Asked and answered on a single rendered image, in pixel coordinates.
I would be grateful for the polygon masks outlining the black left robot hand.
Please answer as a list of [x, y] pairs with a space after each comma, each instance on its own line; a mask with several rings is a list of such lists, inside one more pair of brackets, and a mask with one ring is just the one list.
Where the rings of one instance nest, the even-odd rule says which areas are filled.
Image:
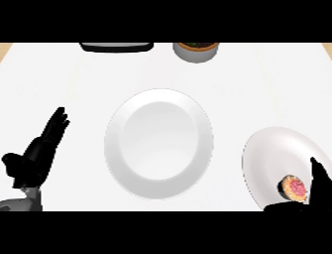
[[13, 189], [38, 188], [44, 183], [69, 123], [65, 108], [59, 107], [41, 136], [32, 140], [24, 154], [3, 155], [1, 162], [6, 166], [6, 174], [13, 179]]

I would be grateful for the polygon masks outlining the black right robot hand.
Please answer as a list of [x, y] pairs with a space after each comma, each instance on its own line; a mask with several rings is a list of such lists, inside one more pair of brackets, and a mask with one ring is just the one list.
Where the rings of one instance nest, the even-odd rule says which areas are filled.
[[323, 165], [310, 158], [311, 163], [311, 186], [309, 203], [288, 201], [270, 204], [264, 212], [332, 212], [332, 180]]

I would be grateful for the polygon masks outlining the small white oval plate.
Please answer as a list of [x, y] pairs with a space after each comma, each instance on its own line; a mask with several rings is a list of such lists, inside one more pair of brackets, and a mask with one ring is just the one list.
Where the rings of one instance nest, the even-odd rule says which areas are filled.
[[332, 180], [331, 160], [316, 143], [303, 134], [283, 127], [267, 127], [249, 136], [242, 155], [242, 171], [249, 194], [260, 208], [286, 202], [276, 186], [288, 175], [300, 178], [309, 196], [310, 158], [322, 164]]

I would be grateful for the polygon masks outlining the large white oval plate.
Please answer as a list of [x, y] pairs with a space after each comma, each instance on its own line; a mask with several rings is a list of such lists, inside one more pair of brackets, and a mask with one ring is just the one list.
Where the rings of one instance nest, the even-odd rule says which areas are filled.
[[213, 151], [211, 122], [189, 95], [155, 88], [123, 102], [106, 126], [103, 155], [131, 194], [148, 199], [180, 195], [199, 181]]

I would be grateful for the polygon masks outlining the grey potted plant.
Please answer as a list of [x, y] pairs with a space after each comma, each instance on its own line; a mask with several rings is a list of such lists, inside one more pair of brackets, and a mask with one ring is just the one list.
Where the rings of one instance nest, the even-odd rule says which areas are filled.
[[217, 54], [218, 43], [211, 43], [204, 48], [193, 48], [183, 43], [173, 44], [173, 50], [177, 57], [187, 63], [199, 64], [207, 62]]

